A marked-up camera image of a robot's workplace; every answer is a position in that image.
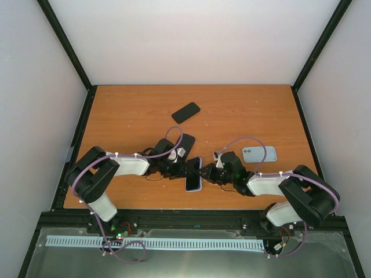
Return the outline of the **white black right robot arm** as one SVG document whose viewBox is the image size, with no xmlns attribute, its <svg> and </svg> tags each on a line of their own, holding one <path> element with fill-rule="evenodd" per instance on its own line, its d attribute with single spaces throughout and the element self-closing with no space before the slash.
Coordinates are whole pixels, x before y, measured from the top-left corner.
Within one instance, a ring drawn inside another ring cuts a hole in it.
<svg viewBox="0 0 371 278">
<path fill-rule="evenodd" d="M 248 171 L 234 152 L 215 153 L 216 163 L 200 169 L 200 176 L 212 184 L 232 184 L 242 196 L 283 196 L 286 201 L 273 203 L 263 212 L 261 224 L 280 227 L 305 222 L 318 227 L 339 207 L 340 195 L 305 165 L 279 173 Z"/>
</svg>

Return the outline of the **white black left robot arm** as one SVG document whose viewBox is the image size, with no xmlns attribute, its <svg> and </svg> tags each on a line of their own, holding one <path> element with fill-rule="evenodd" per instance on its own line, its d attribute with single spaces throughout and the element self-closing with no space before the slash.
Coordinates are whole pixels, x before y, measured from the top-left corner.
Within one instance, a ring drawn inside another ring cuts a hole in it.
<svg viewBox="0 0 371 278">
<path fill-rule="evenodd" d="M 67 172 L 65 182 L 79 201 L 100 218 L 100 226 L 106 232 L 114 233 L 120 228 L 121 219 L 106 194 L 111 180 L 122 175 L 148 177 L 159 173 L 170 180 L 185 178 L 187 191 L 199 191 L 202 188 L 202 158 L 187 158 L 194 143 L 195 138 L 189 134 L 184 134 L 176 144 L 162 138 L 155 147 L 132 155 L 93 147 Z"/>
</svg>

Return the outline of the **purple phone black screen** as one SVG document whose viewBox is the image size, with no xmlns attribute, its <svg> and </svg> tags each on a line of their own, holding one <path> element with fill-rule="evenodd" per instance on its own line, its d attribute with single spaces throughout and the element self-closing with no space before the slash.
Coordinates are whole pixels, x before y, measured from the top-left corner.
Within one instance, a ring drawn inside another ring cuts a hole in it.
<svg viewBox="0 0 371 278">
<path fill-rule="evenodd" d="M 193 145 L 195 143 L 195 137 L 184 133 L 182 139 L 180 140 L 179 145 L 176 148 L 178 158 L 182 160 L 186 160 Z"/>
</svg>

